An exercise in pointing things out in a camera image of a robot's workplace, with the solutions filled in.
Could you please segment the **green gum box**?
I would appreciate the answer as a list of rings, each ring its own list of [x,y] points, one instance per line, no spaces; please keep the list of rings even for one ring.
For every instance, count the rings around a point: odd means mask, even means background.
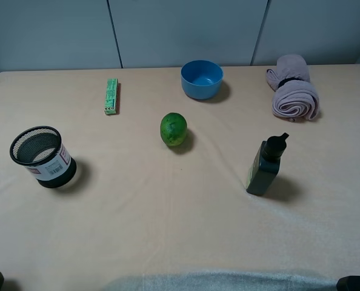
[[[119,97],[118,97],[119,82],[117,78],[107,80],[107,87],[104,101],[105,115],[116,115],[119,111]]]

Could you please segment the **green lime fruit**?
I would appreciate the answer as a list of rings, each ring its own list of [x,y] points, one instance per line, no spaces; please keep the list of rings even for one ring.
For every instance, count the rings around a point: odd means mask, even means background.
[[[179,113],[166,114],[160,124],[160,136],[169,147],[179,146],[187,136],[187,121]]]

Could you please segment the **blue plastic bowl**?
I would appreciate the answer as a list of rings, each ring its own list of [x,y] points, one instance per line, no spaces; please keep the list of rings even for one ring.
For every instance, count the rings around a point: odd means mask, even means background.
[[[181,68],[182,89],[192,99],[213,98],[219,92],[223,77],[223,69],[207,60],[190,61]]]

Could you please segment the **dark green pump bottle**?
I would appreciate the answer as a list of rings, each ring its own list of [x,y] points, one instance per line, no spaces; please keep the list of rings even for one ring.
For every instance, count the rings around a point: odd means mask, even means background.
[[[267,192],[279,172],[288,137],[288,133],[283,133],[281,136],[271,136],[261,143],[248,171],[245,188],[249,194],[262,196]]]

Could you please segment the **rolled pink towel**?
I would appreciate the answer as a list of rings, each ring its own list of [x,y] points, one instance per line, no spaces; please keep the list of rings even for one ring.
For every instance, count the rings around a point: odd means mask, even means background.
[[[272,112],[278,118],[312,121],[320,112],[319,96],[310,80],[305,59],[300,55],[278,58],[275,69],[266,71],[267,84],[274,91]]]

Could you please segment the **black mesh pen holder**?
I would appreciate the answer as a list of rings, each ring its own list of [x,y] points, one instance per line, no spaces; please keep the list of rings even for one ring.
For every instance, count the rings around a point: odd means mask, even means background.
[[[53,127],[37,126],[20,133],[10,146],[11,159],[27,169],[45,188],[67,184],[75,175],[76,161]]]

